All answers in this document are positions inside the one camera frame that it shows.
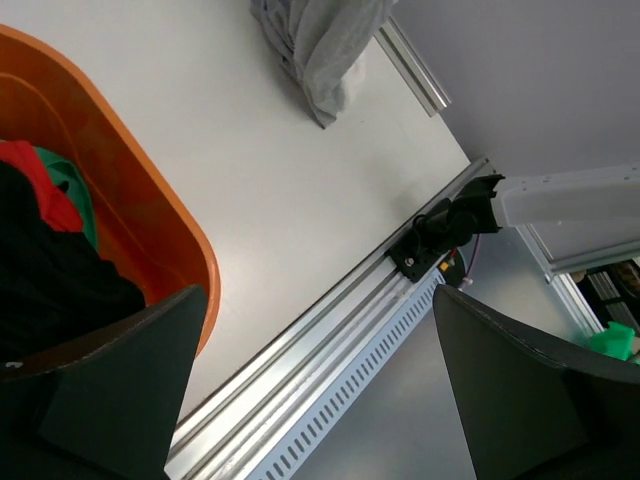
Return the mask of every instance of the metal frame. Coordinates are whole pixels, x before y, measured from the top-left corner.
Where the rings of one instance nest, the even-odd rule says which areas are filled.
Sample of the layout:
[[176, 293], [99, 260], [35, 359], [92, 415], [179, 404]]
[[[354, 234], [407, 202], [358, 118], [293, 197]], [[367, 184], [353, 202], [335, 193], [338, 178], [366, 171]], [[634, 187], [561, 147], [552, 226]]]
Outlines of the metal frame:
[[578, 286], [568, 273], [554, 272], [544, 252], [536, 241], [535, 231], [530, 225], [516, 227], [529, 251], [540, 265], [547, 283], [560, 296], [562, 303], [569, 311], [573, 320], [580, 326], [585, 337], [604, 331], [593, 309], [589, 306]]
[[[487, 166], [469, 165], [419, 213]], [[385, 255], [407, 228], [179, 425], [166, 466], [172, 480], [290, 478], [430, 309], [439, 274], [412, 284]]]
[[376, 34], [376, 40], [430, 117], [451, 104], [447, 94], [393, 19], [383, 25]]

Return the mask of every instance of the white table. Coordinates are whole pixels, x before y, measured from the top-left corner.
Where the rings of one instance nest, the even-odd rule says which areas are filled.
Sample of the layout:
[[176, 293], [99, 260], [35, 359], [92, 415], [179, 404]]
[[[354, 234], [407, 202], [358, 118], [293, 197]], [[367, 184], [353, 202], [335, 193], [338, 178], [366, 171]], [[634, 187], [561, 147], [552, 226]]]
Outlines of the white table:
[[375, 41], [320, 129], [248, 1], [0, 0], [0, 22], [84, 70], [213, 245], [222, 306], [183, 415], [468, 164]]

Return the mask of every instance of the orange plastic bin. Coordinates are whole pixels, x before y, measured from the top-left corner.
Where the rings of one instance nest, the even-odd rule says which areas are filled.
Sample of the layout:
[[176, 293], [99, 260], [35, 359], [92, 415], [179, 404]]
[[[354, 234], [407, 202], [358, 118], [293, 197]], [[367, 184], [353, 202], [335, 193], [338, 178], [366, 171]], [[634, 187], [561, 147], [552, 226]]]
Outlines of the orange plastic bin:
[[204, 233], [89, 79], [46, 44], [0, 25], [0, 138], [27, 140], [71, 160], [96, 213], [100, 254], [148, 304], [200, 284], [218, 314], [220, 279]]

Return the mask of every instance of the gray cloth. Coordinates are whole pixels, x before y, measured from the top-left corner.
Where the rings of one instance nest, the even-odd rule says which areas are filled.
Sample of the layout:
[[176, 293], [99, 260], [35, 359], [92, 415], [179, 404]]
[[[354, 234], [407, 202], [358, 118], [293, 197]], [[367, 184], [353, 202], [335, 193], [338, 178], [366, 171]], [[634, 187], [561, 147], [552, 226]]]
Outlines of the gray cloth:
[[282, 67], [323, 127], [345, 102], [342, 77], [387, 20], [394, 0], [251, 0]]

